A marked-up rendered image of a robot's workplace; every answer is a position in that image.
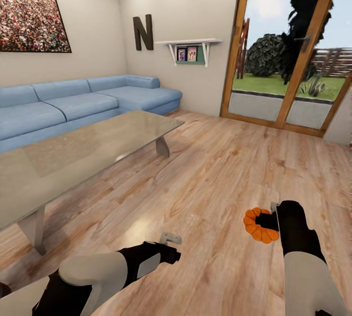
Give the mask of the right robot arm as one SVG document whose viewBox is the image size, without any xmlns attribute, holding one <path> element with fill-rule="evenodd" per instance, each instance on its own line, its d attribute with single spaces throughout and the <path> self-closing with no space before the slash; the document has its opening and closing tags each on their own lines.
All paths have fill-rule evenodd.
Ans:
<svg viewBox="0 0 352 316">
<path fill-rule="evenodd" d="M 255 223 L 279 231 L 285 262 L 285 316 L 352 316 L 299 202 L 271 202 Z"/>
</svg>

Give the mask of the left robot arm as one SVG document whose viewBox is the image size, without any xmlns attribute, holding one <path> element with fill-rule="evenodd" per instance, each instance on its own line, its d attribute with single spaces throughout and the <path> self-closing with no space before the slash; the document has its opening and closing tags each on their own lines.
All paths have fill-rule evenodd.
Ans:
<svg viewBox="0 0 352 316">
<path fill-rule="evenodd" d="M 53 274 L 0 297 L 0 316 L 91 316 L 160 263 L 179 261 L 181 253 L 167 241 L 182 244 L 179 235 L 163 231 L 159 243 L 67 258 Z"/>
</svg>

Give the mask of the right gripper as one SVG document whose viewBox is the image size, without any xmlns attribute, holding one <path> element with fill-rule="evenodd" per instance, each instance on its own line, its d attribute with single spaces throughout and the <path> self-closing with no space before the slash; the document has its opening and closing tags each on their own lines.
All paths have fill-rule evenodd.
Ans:
<svg viewBox="0 0 352 316">
<path fill-rule="evenodd" d="M 257 225 L 261 225 L 261 227 L 279 231 L 279 228 L 274 221 L 274 213 L 273 214 L 260 213 L 260 216 L 256 216 L 255 223 Z"/>
</svg>

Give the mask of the pumpkin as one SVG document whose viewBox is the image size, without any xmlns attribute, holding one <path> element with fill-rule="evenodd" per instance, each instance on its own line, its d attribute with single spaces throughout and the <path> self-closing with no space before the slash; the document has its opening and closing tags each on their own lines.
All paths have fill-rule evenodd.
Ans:
<svg viewBox="0 0 352 316">
<path fill-rule="evenodd" d="M 277 241 L 279 239 L 279 231 L 264 228 L 255 223 L 256 216 L 260 216 L 260 213 L 270 214 L 268 210 L 260 209 L 259 207 L 246 211 L 246 216 L 243 218 L 245 230 L 251 234 L 256 241 L 262 241 L 265 244 Z"/>
</svg>

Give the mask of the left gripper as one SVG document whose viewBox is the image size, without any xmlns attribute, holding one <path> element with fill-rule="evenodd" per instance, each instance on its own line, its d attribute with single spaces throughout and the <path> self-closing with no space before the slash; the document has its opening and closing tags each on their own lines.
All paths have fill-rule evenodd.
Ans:
<svg viewBox="0 0 352 316">
<path fill-rule="evenodd" d="M 180 260 L 181 253 L 176 251 L 176 248 L 166 246 L 164 244 L 158 243 L 163 251 L 164 251 L 164 256 L 163 259 L 160 263 L 167 262 L 169 264 L 174 264 L 176 261 Z"/>
</svg>

